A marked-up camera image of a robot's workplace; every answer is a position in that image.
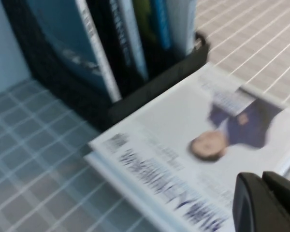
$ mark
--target magazine cover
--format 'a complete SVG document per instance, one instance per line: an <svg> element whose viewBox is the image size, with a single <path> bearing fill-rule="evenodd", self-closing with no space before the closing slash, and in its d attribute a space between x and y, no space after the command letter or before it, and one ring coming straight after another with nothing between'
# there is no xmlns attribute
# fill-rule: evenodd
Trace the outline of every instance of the magazine cover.
<svg viewBox="0 0 290 232"><path fill-rule="evenodd" d="M237 174L290 167L290 108L208 63L90 146L90 164L162 231L230 232Z"/></svg>

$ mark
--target magazine holder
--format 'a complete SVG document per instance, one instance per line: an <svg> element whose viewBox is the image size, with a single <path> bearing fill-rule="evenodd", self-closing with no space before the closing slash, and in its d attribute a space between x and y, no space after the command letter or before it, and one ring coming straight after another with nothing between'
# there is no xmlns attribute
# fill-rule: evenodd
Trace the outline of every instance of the magazine holder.
<svg viewBox="0 0 290 232"><path fill-rule="evenodd" d="M15 36L32 72L32 77L43 84L81 117L104 131L124 119L190 74L207 61L209 44L196 32L200 40L193 52L145 84L130 85L129 93L112 104L98 94L77 75L69 71L57 58L45 40L39 25L24 0L2 0Z"/></svg>

